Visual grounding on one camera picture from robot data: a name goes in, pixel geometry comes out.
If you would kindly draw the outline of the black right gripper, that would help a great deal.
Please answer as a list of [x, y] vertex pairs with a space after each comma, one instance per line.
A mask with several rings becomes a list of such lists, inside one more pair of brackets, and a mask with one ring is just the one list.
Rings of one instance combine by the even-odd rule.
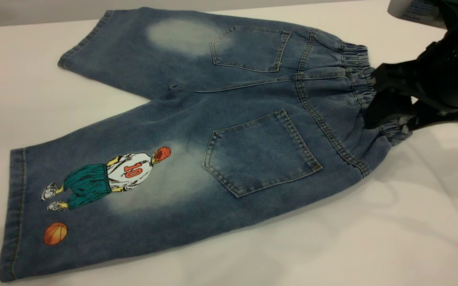
[[[403, 120], [409, 129], [458, 123], [458, 20], [446, 25], [444, 37], [427, 47], [417, 60], [383, 63], [372, 72], [376, 96], [364, 113], [364, 125], [374, 129]], [[410, 96], [417, 96], [412, 102]]]

